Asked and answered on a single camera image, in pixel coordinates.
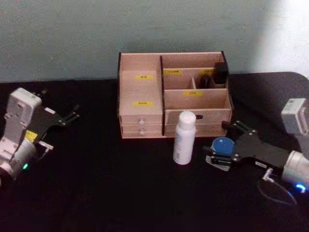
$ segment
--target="wall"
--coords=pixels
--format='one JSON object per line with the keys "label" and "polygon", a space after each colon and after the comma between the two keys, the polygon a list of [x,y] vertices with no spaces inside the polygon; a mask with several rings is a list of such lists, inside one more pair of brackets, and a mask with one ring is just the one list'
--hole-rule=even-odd
{"label": "wall", "polygon": [[[284,66],[278,59],[295,63],[303,56],[285,58],[280,46],[274,49],[275,32],[289,35],[281,19],[285,6],[280,4],[292,1],[269,2],[1,1],[0,81],[115,78],[119,51],[224,50],[233,73],[278,71]],[[281,27],[273,26],[277,19]],[[308,35],[305,21],[300,26]],[[293,42],[282,45],[304,55],[306,40]],[[296,70],[308,74],[307,68]]]}

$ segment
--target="wooden box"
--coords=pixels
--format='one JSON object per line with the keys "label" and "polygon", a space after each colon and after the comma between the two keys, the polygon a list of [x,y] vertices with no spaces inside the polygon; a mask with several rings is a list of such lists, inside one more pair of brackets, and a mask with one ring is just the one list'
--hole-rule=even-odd
{"label": "wooden box", "polygon": [[120,53],[122,138],[174,137],[184,110],[197,116],[197,137],[225,136],[221,122],[232,116],[227,75],[223,52]]}

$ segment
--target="blue lid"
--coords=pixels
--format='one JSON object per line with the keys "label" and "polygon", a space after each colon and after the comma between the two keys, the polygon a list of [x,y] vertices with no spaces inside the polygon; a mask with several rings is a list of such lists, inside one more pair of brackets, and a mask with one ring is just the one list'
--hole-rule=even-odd
{"label": "blue lid", "polygon": [[226,137],[218,137],[212,142],[212,149],[218,153],[232,155],[234,141]]}

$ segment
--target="black tablecloth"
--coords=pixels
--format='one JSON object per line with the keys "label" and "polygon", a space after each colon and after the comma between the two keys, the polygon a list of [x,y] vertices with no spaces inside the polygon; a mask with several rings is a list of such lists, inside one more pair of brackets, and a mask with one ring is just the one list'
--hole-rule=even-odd
{"label": "black tablecloth", "polygon": [[[267,93],[259,90],[263,81]],[[234,118],[266,142],[297,150],[280,122],[286,99],[271,87],[278,81],[281,90],[308,85],[295,73],[232,75]],[[264,170],[246,165],[223,172],[205,162],[202,147],[210,138],[196,139],[185,166],[172,159],[173,139],[122,140],[115,80],[1,84],[0,115],[18,87],[47,88],[43,105],[63,116],[80,104],[81,119],[52,130],[45,141],[55,149],[0,193],[1,231],[309,231],[308,195],[285,184],[299,207],[265,199],[256,188]]]}

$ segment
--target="blue light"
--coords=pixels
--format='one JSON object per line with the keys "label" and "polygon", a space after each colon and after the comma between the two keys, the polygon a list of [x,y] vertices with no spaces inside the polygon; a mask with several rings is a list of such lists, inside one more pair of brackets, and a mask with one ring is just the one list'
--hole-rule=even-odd
{"label": "blue light", "polygon": [[297,185],[296,185],[296,188],[301,189],[301,193],[304,193],[304,192],[306,191],[306,187],[303,186],[303,185],[301,185],[301,184],[297,184]]}

